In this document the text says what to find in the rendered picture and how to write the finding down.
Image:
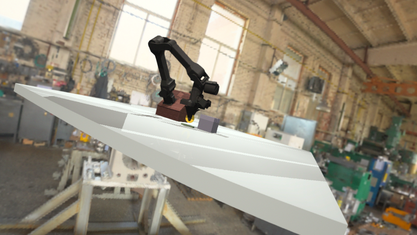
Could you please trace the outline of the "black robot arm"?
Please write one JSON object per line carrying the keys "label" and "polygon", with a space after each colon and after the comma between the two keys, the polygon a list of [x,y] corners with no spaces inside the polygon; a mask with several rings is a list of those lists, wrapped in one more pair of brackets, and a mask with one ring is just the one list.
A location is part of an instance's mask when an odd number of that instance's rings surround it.
{"label": "black robot arm", "polygon": [[[177,45],[175,40],[168,37],[162,37],[158,35],[148,42],[151,53],[155,55],[158,65],[159,73],[161,76],[161,91],[159,96],[163,98],[163,104],[172,105],[177,99],[173,94],[176,87],[175,80],[169,76],[169,70],[165,58],[165,50],[170,51],[173,56],[184,66],[191,81],[193,81],[193,90],[205,92],[208,94],[217,95],[219,92],[219,84],[215,81],[209,81],[209,76],[205,72],[204,68],[199,64],[193,62],[186,53]],[[201,80],[201,78],[203,80]],[[198,95],[195,99],[195,103],[199,103],[202,107],[208,109],[211,106],[210,100],[205,100],[204,96]]]}

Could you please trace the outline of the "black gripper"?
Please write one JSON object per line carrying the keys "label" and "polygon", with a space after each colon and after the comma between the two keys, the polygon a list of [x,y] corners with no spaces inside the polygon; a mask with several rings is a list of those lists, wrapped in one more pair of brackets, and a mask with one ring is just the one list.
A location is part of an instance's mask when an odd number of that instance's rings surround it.
{"label": "black gripper", "polygon": [[[190,98],[189,99],[182,98],[180,100],[180,104],[187,105],[187,106],[185,106],[185,108],[186,108],[186,112],[187,112],[188,121],[190,121],[191,118],[192,118],[192,115],[195,115],[195,113],[197,111],[199,111],[200,109],[205,110],[205,108],[202,107],[198,102],[197,103],[194,102],[198,95],[200,95],[200,97],[203,96],[202,92],[192,89],[189,93],[190,93]],[[198,108],[200,108],[200,109],[198,109]]]}

